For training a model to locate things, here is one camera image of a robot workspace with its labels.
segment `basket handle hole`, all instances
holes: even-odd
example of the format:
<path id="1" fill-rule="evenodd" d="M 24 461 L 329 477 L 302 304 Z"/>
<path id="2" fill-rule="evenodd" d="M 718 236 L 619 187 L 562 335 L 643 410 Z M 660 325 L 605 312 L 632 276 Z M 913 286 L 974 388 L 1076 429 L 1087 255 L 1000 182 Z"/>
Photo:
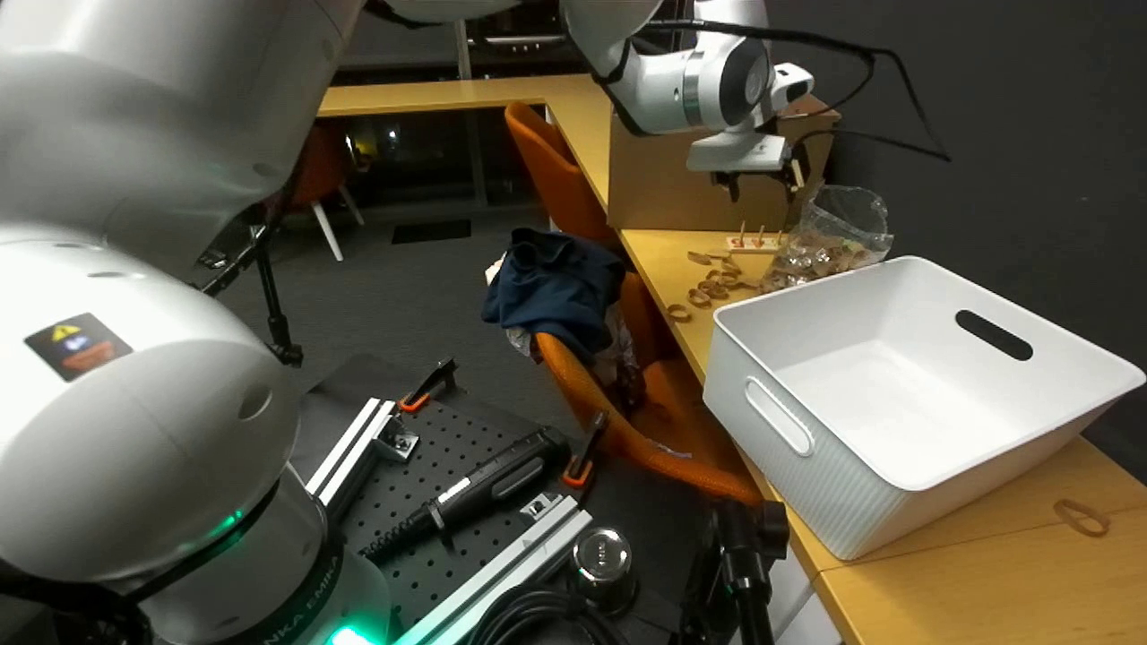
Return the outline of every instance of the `basket handle hole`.
<path id="1" fill-rule="evenodd" d="M 1023 338 L 1016 338 L 1010 330 L 981 319 L 980 312 L 962 310 L 957 312 L 957 325 L 969 330 L 973 338 L 992 344 L 998 350 L 1028 363 L 1036 356 L 1036 348 Z"/>
<path id="2" fill-rule="evenodd" d="M 746 403 L 797 457 L 815 457 L 815 435 L 757 375 L 746 381 Z"/>

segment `white plastic bin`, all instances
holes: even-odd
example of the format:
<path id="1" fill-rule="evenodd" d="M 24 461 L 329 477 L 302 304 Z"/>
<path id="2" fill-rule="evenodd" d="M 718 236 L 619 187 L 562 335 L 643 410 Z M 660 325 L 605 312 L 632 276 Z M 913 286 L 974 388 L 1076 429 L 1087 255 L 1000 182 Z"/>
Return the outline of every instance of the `white plastic bin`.
<path id="1" fill-rule="evenodd" d="M 706 405 L 840 557 L 1000 489 L 1142 384 L 925 259 L 718 312 Z"/>

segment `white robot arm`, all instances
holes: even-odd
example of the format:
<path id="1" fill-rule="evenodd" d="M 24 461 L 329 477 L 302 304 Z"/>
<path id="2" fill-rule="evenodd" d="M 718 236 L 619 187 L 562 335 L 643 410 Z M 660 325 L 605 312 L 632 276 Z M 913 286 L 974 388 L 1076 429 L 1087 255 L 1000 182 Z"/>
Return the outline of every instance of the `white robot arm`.
<path id="1" fill-rule="evenodd" d="M 509 4 L 394 10 L 448 22 Z M 759 0 L 694 4 L 765 27 Z M 276 357 L 172 280 L 286 182 L 360 10 L 0 4 L 0 583 L 111 591 L 162 643 L 323 643 L 323 618 L 351 614 L 388 623 L 382 583 L 336 553 L 286 470 L 293 398 Z M 729 129 L 694 170 L 779 170 L 786 151 L 752 132 L 779 109 L 768 48 L 700 37 L 683 54 L 637 54 L 652 10 L 562 0 L 576 49 L 637 129 Z"/>
<path id="2" fill-rule="evenodd" d="M 815 91 L 797 66 L 769 66 L 765 38 L 700 32 L 692 49 L 637 54 L 660 0 L 562 0 L 562 22 L 633 132 L 714 132 L 692 145 L 694 172 L 780 172 L 786 138 L 757 132 Z M 765 0 L 694 0 L 700 22 L 768 27 Z"/>

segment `dark blue cloth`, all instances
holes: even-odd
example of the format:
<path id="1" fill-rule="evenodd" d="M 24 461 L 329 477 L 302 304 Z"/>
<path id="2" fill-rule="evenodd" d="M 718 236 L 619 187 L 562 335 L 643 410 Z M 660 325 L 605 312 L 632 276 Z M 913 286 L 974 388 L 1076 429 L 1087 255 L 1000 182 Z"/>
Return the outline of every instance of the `dark blue cloth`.
<path id="1" fill-rule="evenodd" d="M 556 335 L 579 357 L 612 344 L 605 310 L 616 302 L 624 259 L 562 234 L 513 228 L 485 322 Z"/>

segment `orange chair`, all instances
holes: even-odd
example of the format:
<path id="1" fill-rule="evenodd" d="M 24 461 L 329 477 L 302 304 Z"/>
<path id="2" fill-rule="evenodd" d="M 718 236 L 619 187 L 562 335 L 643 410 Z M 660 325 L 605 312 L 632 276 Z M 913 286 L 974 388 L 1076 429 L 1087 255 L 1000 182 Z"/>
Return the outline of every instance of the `orange chair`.
<path id="1" fill-rule="evenodd" d="M 522 102 L 507 103 L 502 120 L 553 227 L 619 251 L 616 234 L 609 228 L 594 190 L 585 182 L 562 132 Z"/>
<path id="2" fill-rule="evenodd" d="M 299 172 L 286 187 L 286 213 L 307 208 L 336 262 L 344 262 L 344 251 L 333 236 L 323 201 L 336 194 L 356 215 L 356 221 L 366 227 L 360 206 L 351 201 L 346 176 L 351 176 L 351 151 L 344 145 L 344 129 L 336 122 L 317 122 L 307 132 L 307 145 L 299 153 Z"/>
<path id="3" fill-rule="evenodd" d="M 609 457 L 680 480 L 694 491 L 759 505 L 759 489 L 752 483 L 729 429 L 704 405 L 704 391 L 687 363 L 667 338 L 667 325 L 660 322 L 660 312 L 633 274 L 624 276 L 619 317 L 633 338 L 646 388 L 646 398 L 632 411 L 619 411 L 609 403 L 605 388 L 560 338 L 535 335 L 538 363 L 562 391 L 576 422 L 591 428 L 591 421 L 605 411 L 609 429 L 603 448 Z"/>

